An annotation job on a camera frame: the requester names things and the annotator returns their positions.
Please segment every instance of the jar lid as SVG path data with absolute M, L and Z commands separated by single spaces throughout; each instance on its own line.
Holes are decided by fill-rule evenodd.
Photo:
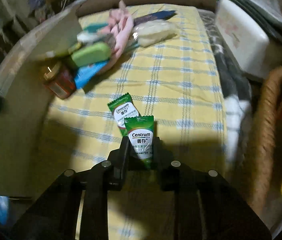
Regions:
M 46 81 L 51 80 L 54 78 L 60 71 L 62 63 L 58 61 L 53 67 L 47 66 L 47 71 L 44 74 L 44 79 Z

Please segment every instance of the dark blue item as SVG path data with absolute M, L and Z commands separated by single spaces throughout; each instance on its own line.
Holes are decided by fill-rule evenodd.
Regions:
M 159 11 L 156 13 L 147 14 L 134 19 L 134 26 L 137 26 L 144 22 L 154 21 L 154 20 L 168 20 L 176 15 L 176 11 Z
M 76 88 L 80 89 L 84 87 L 90 81 L 90 79 L 94 77 L 94 75 L 98 73 L 107 63 L 108 60 L 105 60 L 85 67 L 80 67 L 74 78 Z

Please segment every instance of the centrum packet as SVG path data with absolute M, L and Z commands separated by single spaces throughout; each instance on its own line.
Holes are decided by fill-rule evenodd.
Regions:
M 132 103 L 132 98 L 129 93 L 120 96 L 118 99 L 108 103 L 108 107 L 112 112 L 117 126 L 123 136 L 127 135 L 124 125 L 125 117 L 138 116 L 139 112 Z
M 135 151 L 133 157 L 141 160 L 145 168 L 150 169 L 153 158 L 154 117 L 147 115 L 124 118 L 124 124 Z

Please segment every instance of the yellow plaid bed sheet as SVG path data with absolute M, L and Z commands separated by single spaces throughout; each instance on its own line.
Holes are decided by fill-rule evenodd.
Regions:
M 34 161 L 45 175 L 44 181 L 33 178 L 41 191 L 63 170 L 87 170 L 119 147 L 122 136 L 107 103 L 127 92 L 141 115 L 154 116 L 156 135 L 175 159 L 224 174 L 224 100 L 204 25 L 194 7 L 129 7 L 133 17 L 160 10 L 176 10 L 169 21 L 179 27 L 178 37 L 138 48 L 92 80 L 86 92 L 52 102 Z M 85 27 L 107 17 L 101 12 L 80 23 Z M 160 192 L 151 173 L 130 172 L 124 190 L 108 198 L 110 239 L 173 237 L 173 195 Z

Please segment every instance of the white plastic box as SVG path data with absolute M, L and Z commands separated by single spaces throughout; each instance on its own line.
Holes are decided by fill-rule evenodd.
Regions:
M 230 0 L 219 1 L 216 27 L 230 57 L 250 79 L 262 81 L 282 64 L 282 45 Z

